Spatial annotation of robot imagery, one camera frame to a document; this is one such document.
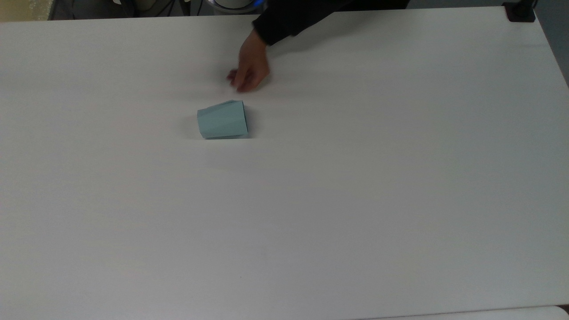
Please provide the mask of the person's bare hand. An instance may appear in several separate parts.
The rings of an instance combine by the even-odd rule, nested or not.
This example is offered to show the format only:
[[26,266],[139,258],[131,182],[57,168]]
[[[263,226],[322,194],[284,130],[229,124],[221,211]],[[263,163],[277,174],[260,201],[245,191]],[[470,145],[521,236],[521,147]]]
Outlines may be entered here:
[[232,69],[226,78],[236,91],[251,92],[269,74],[268,45],[256,30],[252,30],[240,47],[236,69]]

